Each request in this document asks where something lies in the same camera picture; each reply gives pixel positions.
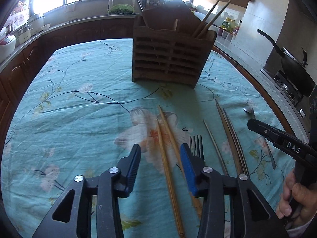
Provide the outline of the right hand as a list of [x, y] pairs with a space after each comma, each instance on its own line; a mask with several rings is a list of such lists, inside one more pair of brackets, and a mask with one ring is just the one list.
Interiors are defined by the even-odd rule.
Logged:
[[316, 215], [316, 183], [309, 188], [297, 183], [292, 169], [285, 178], [281, 199], [276, 208], [276, 214], [280, 219], [291, 215], [293, 211], [289, 204], [291, 197], [301, 206], [300, 211], [297, 210], [293, 214], [293, 221], [290, 224], [291, 228], [297, 228], [307, 224]]

